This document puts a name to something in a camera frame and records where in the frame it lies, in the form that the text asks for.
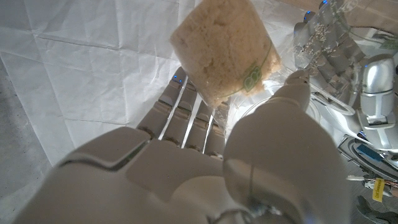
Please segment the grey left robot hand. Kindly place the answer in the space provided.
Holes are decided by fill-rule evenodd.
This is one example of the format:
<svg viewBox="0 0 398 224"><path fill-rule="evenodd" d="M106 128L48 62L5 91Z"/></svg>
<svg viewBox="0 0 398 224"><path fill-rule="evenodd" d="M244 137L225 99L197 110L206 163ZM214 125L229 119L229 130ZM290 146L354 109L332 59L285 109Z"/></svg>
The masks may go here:
<svg viewBox="0 0 398 224"><path fill-rule="evenodd" d="M320 1L295 25L294 58L336 129L397 152L396 1Z"/></svg>

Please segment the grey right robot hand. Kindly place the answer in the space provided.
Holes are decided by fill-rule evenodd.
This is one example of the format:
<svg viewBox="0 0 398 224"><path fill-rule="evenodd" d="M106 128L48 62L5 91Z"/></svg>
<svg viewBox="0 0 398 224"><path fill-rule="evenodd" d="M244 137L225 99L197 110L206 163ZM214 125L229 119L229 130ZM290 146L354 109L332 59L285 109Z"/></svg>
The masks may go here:
<svg viewBox="0 0 398 224"><path fill-rule="evenodd" d="M349 223L345 166L309 98L298 70L235 124L221 159L110 131L61 160L16 223Z"/></svg>

